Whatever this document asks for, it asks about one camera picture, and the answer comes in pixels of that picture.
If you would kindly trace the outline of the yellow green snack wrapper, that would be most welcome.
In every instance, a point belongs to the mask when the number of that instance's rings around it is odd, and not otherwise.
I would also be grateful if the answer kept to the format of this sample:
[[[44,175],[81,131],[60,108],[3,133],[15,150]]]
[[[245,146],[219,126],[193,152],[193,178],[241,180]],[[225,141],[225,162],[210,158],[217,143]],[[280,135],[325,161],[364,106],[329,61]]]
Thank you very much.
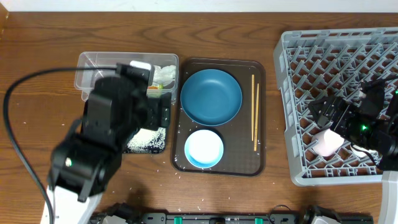
[[[163,84],[156,84],[149,86],[147,89],[148,90],[162,90],[164,88]]]

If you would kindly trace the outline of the white cup pink inside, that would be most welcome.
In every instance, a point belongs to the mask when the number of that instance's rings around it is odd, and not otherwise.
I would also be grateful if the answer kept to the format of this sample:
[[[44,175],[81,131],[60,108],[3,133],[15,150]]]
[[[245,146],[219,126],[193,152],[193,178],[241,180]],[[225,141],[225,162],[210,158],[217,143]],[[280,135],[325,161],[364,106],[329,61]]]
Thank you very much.
[[[345,139],[331,129],[326,129],[314,135],[312,142],[318,141],[313,150],[319,156],[328,157],[335,153],[344,143]]]

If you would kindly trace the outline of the white tissue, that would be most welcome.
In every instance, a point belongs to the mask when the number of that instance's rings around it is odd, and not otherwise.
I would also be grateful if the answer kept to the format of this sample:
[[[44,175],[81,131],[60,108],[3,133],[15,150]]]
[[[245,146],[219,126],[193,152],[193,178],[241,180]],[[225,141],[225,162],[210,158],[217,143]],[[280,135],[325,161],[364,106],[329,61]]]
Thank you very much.
[[[165,67],[154,65],[154,69],[153,85],[167,86],[175,81],[175,65],[168,65]]]

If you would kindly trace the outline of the dark blue plate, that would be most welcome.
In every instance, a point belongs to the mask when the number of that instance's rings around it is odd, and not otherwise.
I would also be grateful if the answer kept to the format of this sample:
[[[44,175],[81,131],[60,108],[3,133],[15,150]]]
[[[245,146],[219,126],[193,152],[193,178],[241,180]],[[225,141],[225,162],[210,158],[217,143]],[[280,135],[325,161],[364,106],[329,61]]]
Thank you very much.
[[[204,126],[219,126],[239,113],[243,93],[238,81],[229,73],[204,69],[185,81],[180,101],[192,121]]]

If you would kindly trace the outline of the light blue bowl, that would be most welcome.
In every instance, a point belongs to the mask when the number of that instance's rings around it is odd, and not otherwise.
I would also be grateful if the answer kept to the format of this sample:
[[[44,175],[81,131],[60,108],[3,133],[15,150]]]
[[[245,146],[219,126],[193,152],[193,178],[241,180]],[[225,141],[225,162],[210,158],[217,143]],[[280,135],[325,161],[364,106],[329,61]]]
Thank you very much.
[[[184,144],[184,153],[188,162],[194,167],[212,168],[223,157],[224,144],[214,131],[201,129],[189,135]]]

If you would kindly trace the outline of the white cup green inside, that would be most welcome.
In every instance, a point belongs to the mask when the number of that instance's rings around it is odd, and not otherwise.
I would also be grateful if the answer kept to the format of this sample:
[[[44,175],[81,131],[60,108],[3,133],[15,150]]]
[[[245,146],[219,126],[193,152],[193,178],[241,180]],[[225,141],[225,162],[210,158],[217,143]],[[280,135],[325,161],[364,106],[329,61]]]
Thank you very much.
[[[367,157],[367,154],[371,154],[371,155],[378,154],[378,152],[375,150],[365,149],[363,147],[359,147],[354,144],[350,145],[350,148],[354,154],[356,154],[358,157],[361,157],[361,158]]]

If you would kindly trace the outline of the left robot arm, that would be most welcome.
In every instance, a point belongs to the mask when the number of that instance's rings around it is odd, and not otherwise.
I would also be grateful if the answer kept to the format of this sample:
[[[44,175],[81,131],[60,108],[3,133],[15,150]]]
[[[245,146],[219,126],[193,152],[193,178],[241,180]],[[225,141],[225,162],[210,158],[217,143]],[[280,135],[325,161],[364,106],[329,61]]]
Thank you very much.
[[[141,130],[170,124],[171,96],[147,96],[154,66],[117,64],[97,79],[65,139],[53,150],[42,223],[87,223],[121,166],[129,141]]]

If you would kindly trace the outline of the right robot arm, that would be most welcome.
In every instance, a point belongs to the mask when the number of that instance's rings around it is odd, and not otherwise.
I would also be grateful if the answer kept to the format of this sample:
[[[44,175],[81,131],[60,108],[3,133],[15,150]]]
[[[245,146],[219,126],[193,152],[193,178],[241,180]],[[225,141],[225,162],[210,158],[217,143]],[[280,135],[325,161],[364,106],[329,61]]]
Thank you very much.
[[[397,223],[397,91],[387,108],[388,120],[379,119],[384,105],[388,79],[362,81],[361,105],[348,103],[340,96],[326,96],[309,103],[308,108],[319,126],[330,123],[330,130],[347,140],[371,161],[369,150],[382,157],[374,165],[383,171],[382,204],[379,223]]]

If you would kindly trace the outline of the clear plastic waste bin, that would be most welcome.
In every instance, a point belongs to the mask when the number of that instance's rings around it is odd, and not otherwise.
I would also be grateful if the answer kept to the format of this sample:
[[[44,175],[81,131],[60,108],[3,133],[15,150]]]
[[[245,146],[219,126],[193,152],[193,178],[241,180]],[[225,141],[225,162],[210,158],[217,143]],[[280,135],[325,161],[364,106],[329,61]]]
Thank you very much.
[[[90,71],[78,71],[75,74],[74,86],[81,91],[83,101],[88,99],[93,90],[95,82],[103,77],[114,76],[115,73],[109,70],[96,70],[97,67],[114,67],[117,63],[130,64],[132,60],[146,62],[151,65],[165,67],[175,65],[175,81],[164,86],[162,90],[148,90],[147,95],[158,97],[166,93],[171,94],[171,102],[175,103],[177,99],[178,79],[179,79],[179,61],[175,54],[160,53],[142,53],[142,52],[83,52],[78,59],[78,66],[93,68]]]

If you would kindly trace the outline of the grey dishwasher rack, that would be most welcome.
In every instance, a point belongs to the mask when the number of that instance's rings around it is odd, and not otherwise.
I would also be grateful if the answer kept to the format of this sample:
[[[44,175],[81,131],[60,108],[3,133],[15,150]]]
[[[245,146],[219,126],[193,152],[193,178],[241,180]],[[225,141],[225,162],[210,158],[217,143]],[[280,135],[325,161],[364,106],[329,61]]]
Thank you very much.
[[[299,186],[378,183],[376,152],[359,157],[345,142],[328,157],[315,153],[322,128],[308,104],[335,95],[356,106],[362,81],[385,79],[384,104],[397,93],[397,29],[362,28],[287,31],[274,50],[277,86],[285,114],[290,178]]]

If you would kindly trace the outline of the dark brown serving tray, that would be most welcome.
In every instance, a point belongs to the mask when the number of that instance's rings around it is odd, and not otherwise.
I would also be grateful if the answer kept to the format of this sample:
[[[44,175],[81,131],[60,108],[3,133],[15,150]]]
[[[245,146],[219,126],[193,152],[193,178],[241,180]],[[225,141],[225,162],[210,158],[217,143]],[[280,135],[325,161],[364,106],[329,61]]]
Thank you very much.
[[[175,135],[172,143],[172,164],[180,171],[212,174],[255,176],[265,166],[264,130],[265,118],[262,114],[266,83],[264,67],[254,61],[190,58],[182,67],[180,93],[185,81],[194,73],[204,69],[218,69],[232,75],[239,83],[243,93],[243,103],[239,113],[229,122],[219,126],[204,126],[192,121],[181,107],[179,97],[175,120]],[[254,74],[254,121],[256,112],[256,88],[259,92],[259,121],[257,151],[251,141],[251,75]],[[191,133],[208,129],[217,133],[224,144],[223,157],[212,168],[199,169],[191,165],[185,157],[184,144]]]

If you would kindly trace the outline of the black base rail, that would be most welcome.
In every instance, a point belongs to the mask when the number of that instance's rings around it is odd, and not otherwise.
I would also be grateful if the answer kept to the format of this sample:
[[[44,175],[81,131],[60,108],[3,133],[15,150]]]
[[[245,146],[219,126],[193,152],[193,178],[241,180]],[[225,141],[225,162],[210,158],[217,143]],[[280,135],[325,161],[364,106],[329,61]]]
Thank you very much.
[[[374,224],[370,215],[359,213],[339,214],[318,205],[311,205],[302,212],[291,209],[281,211],[285,205],[275,206],[267,214],[210,214],[210,213],[143,213],[125,203],[117,203],[104,213],[91,216],[87,224],[298,224],[341,223]]]

